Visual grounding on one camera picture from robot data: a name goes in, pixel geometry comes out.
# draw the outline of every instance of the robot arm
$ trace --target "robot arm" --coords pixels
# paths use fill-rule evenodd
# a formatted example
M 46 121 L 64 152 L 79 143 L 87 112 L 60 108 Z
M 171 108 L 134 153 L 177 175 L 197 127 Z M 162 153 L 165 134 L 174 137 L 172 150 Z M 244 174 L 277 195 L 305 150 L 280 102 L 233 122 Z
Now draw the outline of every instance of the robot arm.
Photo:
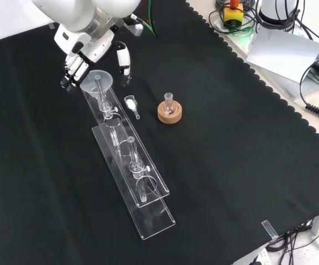
M 65 77 L 61 86 L 71 91 L 83 81 L 90 66 L 98 62 L 112 46 L 114 33 L 125 26 L 134 35 L 142 33 L 141 24 L 127 25 L 141 0 L 32 0 L 48 17 L 60 23 L 55 35 L 58 46 L 67 54 Z M 129 84 L 130 54 L 124 43 L 116 44 L 122 85 Z

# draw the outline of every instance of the scalloped edge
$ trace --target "scalloped edge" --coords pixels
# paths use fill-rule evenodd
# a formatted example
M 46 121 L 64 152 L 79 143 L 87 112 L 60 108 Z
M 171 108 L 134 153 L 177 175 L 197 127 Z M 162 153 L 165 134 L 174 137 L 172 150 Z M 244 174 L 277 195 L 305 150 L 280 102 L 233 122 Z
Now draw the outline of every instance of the scalloped edge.
M 281 103 L 282 106 L 287 107 L 289 112 L 294 114 L 298 118 L 297 120 L 300 120 L 304 125 L 306 125 L 307 130 L 309 130 L 310 132 L 314 133 L 317 136 L 317 138 L 319 139 L 319 133 L 316 132 L 317 131 L 316 128 L 311 126 L 311 125 L 309 125 L 309 121 L 304 119 L 304 118 L 302 118 L 302 114 L 300 112 L 296 111 L 295 107 L 290 105 L 287 100 L 281 99 L 281 95 L 279 93 L 275 92 L 272 87 L 267 86 L 265 81 L 263 81 L 261 79 L 261 76 L 256 74 L 256 70 L 253 69 L 250 66 L 249 63 L 245 62 L 243 58 L 239 57 L 238 54 L 233 51 L 233 48 L 229 45 L 229 43 L 227 41 L 225 41 L 225 39 L 222 38 L 220 36 L 220 34 L 218 32 L 216 32 L 211 27 L 211 25 L 206 21 L 206 19 L 204 19 L 204 17 L 202 15 L 199 14 L 199 12 L 195 11 L 194 8 L 192 6 L 190 6 L 190 3 L 188 3 L 186 0 L 180 0 L 180 1 L 183 2 L 184 5 L 187 6 L 187 8 L 192 13 L 194 13 L 194 15 L 198 19 L 201 20 L 201 23 L 204 23 L 207 27 L 210 28 L 212 34 L 216 35 L 219 38 L 219 40 L 222 41 L 230 49 L 230 51 L 233 53 L 234 57 L 236 57 L 241 63 L 243 63 L 245 68 L 248 68 L 248 70 L 249 70 L 249 72 L 250 72 L 250 74 L 252 75 L 253 78 L 257 79 L 259 81 L 259 83 L 263 84 L 263 86 L 269 90 L 269 92 L 273 95 L 274 99 L 277 99 Z

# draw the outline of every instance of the wooden base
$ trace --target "wooden base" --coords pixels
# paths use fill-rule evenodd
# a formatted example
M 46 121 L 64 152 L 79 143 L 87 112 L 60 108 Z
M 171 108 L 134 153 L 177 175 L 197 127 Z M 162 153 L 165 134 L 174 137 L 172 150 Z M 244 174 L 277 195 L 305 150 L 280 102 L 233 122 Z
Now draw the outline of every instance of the wooden base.
M 173 123 L 177 123 L 180 121 L 180 119 L 182 118 L 182 105 L 180 105 L 178 102 L 174 101 L 177 104 L 177 112 L 171 115 L 167 115 L 163 112 L 163 105 L 164 105 L 164 101 L 158 105 L 157 107 L 157 114 L 158 114 L 158 118 L 161 122 L 166 123 L 166 124 L 173 124 Z

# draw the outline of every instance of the acrylic stand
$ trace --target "acrylic stand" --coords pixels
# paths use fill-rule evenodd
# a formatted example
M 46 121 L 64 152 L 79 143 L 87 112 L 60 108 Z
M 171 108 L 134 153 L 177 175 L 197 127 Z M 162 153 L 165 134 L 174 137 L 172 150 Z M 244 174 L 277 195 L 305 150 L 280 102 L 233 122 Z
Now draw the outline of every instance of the acrylic stand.
M 104 71 L 91 71 L 81 88 L 99 125 L 92 129 L 93 134 L 145 240 L 176 223 L 163 201 L 169 190 L 114 94 L 113 79 L 109 75 L 107 80 L 107 75 Z M 95 76 L 101 76 L 103 81 L 99 93 Z

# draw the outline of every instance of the test tube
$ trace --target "test tube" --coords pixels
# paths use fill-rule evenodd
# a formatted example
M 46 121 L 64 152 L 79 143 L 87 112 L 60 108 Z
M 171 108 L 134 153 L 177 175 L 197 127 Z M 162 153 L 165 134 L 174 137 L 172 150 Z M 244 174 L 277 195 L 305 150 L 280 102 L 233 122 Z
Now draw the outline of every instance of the test tube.
M 105 96 L 105 91 L 104 91 L 104 87 L 103 87 L 102 79 L 100 75 L 96 75 L 94 77 L 94 81 L 99 93 L 99 98 L 98 98 L 99 109 L 103 113 L 103 116 L 106 120 L 111 119 L 113 117 L 113 113 L 111 111 L 112 105 L 111 105 L 111 102 L 107 101 L 107 97 Z
M 100 78 L 100 75 L 96 75 L 94 77 L 94 81 L 95 81 L 95 85 L 97 87 L 98 93 L 99 93 L 99 99 L 102 103 L 107 102 L 107 98 L 105 96 L 105 91 L 104 91 L 104 87 L 102 84 L 102 80 Z
M 136 143 L 134 137 L 128 137 L 127 142 L 129 143 L 130 158 L 131 158 L 131 171 L 134 178 L 138 179 L 136 188 L 139 191 L 140 200 L 144 203 L 147 201 L 145 185 L 143 183 L 143 163 L 137 153 Z
M 128 137 L 127 142 L 129 143 L 130 157 L 133 168 L 140 167 L 139 154 L 137 153 L 136 143 L 134 137 Z

